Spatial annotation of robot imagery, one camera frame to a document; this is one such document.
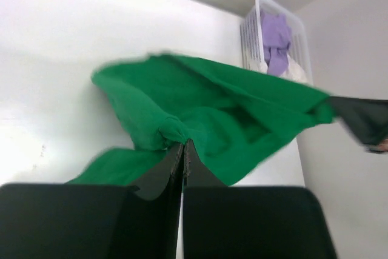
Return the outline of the purple t shirt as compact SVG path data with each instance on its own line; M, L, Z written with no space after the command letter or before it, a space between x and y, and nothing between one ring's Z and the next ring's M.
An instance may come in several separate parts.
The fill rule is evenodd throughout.
M280 76L288 67L287 54L291 45L292 31L284 14L261 13L264 60L269 75Z

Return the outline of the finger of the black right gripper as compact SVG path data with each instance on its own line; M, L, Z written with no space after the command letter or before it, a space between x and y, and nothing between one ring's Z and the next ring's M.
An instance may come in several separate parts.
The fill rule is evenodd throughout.
M380 146L387 139L387 100L331 96L329 104L361 144Z

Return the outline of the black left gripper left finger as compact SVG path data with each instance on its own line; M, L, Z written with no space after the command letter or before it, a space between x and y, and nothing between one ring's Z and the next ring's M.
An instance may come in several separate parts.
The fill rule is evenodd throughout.
M1 257L175 258L183 153L126 186L2 186Z

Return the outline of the green t shirt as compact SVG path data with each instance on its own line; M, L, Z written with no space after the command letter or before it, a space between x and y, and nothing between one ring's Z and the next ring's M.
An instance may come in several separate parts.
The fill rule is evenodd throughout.
M126 185L174 144L192 140L201 161L231 186L303 130L335 119L325 92L208 59L163 54L111 62L91 80L134 147L107 150L78 184Z

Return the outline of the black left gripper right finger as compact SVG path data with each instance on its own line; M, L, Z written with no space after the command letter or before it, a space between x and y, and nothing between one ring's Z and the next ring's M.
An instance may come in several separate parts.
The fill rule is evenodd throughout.
M184 148L184 258L336 258L322 207L298 186L229 187Z

